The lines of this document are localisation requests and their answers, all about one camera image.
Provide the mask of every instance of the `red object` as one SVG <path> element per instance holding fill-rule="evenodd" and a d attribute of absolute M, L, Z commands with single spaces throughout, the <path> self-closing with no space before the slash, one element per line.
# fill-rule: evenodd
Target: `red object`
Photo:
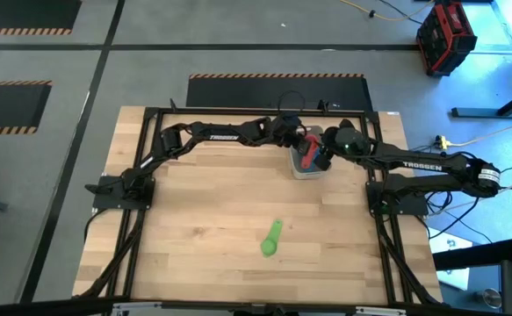
<path fill-rule="evenodd" d="M 316 135 L 308 134 L 305 136 L 305 140 L 310 141 L 310 148 L 308 149 L 308 153 L 302 157 L 300 166 L 303 169 L 309 169 L 312 166 L 312 161 L 314 160 L 314 156 L 318 150 L 318 137 L 316 137 Z"/>
<path fill-rule="evenodd" d="M 450 75 L 476 46 L 460 2 L 443 0 L 425 18 L 415 37 L 428 75 Z"/>

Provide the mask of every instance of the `yellow and black hazard stripe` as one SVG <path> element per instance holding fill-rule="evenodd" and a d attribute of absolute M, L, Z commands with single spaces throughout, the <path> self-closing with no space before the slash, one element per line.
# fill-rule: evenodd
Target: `yellow and black hazard stripe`
<path fill-rule="evenodd" d="M 361 77 L 363 74 L 193 74 L 190 79 L 206 78 L 348 78 Z"/>
<path fill-rule="evenodd" d="M 37 132 L 37 126 L 5 126 L 5 127 L 0 127 L 0 135 L 33 134 L 35 132 Z"/>
<path fill-rule="evenodd" d="M 36 133 L 52 86 L 51 80 L 0 81 L 0 135 Z"/>
<path fill-rule="evenodd" d="M 0 86 L 5 85 L 32 85 L 32 84 L 46 84 L 53 85 L 53 82 L 50 80 L 33 80 L 33 81 L 0 81 Z"/>
<path fill-rule="evenodd" d="M 0 28 L 0 35 L 70 35 L 65 28 Z"/>

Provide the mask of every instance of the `red toolbox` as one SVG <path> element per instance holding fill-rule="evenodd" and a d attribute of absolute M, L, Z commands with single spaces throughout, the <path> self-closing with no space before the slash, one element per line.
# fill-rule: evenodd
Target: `red toolbox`
<path fill-rule="evenodd" d="M 427 74 L 449 75 L 474 49 L 476 39 L 460 2 L 436 1 L 416 36 Z"/>

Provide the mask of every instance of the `yellow cable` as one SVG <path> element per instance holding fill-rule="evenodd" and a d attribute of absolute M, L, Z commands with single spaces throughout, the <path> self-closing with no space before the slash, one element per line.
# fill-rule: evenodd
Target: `yellow cable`
<path fill-rule="evenodd" d="M 361 10 L 361 11 L 363 11 L 363 12 L 367 12 L 367 13 L 371 12 L 371 10 L 366 10 L 364 7 L 362 7 L 362 6 L 360 6 L 360 5 L 357 5 L 357 4 L 354 4 L 354 3 L 352 3 L 352 2 L 349 2 L 349 1 L 347 1 L 347 0 L 340 0 L 340 1 L 341 1 L 341 2 L 343 2 L 344 4 L 349 4 L 349 5 L 351 5 L 352 7 L 358 8 L 359 10 Z M 412 17 L 412 16 L 414 16 L 414 15 L 416 15 L 416 14 L 420 13 L 421 11 L 423 11 L 423 9 L 427 8 L 427 7 L 428 7 L 431 3 L 433 3 L 434 1 L 435 1 L 435 0 L 429 0 L 429 2 L 427 2 L 427 3 L 426 3 L 426 4 L 425 4 L 425 5 L 424 5 L 420 10 L 418 10 L 418 11 L 416 11 L 416 12 L 412 13 L 412 14 L 408 14 L 408 15 L 406 15 L 406 16 L 405 16 L 405 17 L 403 17 L 403 18 L 387 18 L 387 17 L 383 17 L 383 16 L 381 16 L 381 15 L 379 15 L 379 14 L 377 14 L 377 13 L 374 13 L 374 16 L 375 16 L 375 17 L 377 17 L 377 18 L 382 18 L 382 19 L 384 19 L 384 20 L 386 20 L 386 21 L 403 21 L 403 20 L 406 20 L 406 19 L 408 19 L 408 18 L 410 18 L 410 17 Z"/>
<path fill-rule="evenodd" d="M 510 127 L 506 127 L 506 128 L 503 128 L 503 129 L 501 129 L 501 130 L 499 130 L 499 131 L 495 131 L 495 132 L 490 133 L 490 134 L 488 134 L 488 135 L 484 135 L 484 136 L 477 137 L 477 138 L 475 138 L 475 139 L 473 139 L 473 140 L 469 140 L 469 141 L 467 141 L 467 142 L 465 142 L 465 143 L 461 143 L 461 144 L 453 144 L 453 143 L 451 143 L 450 141 L 447 141 L 447 146 L 462 147 L 462 146 L 470 145 L 470 144 L 473 144 L 473 143 L 475 143 L 475 142 L 477 142 L 477 141 L 484 140 L 484 139 L 486 139 L 486 138 L 488 138 L 488 137 L 490 137 L 490 136 L 494 136 L 494 135 L 496 135 L 497 133 L 505 132 L 505 131 L 510 130 L 510 129 L 512 129 L 512 126 L 510 126 Z"/>

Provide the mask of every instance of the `desk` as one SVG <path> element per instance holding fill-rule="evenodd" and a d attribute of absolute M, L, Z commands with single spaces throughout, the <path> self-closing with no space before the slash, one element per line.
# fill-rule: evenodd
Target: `desk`
<path fill-rule="evenodd" d="M 133 165 L 144 107 L 121 108 L 105 172 Z M 382 112 L 385 142 L 406 147 L 398 113 Z M 250 116 L 164 115 L 162 128 L 197 120 L 238 124 Z M 302 118 L 306 126 L 337 126 L 339 118 Z M 318 180 L 295 180 L 287 150 L 204 142 L 156 172 L 133 281 L 132 298 L 149 300 L 386 304 L 364 169 L 338 157 Z M 74 294 L 87 290 L 110 261 L 121 210 L 90 225 Z M 277 253 L 263 258 L 260 242 L 274 219 L 284 221 Z M 407 263 L 441 299 L 424 227 L 400 216 Z M 119 271 L 122 291 L 126 265 Z M 397 298 L 398 269 L 392 266 Z"/>

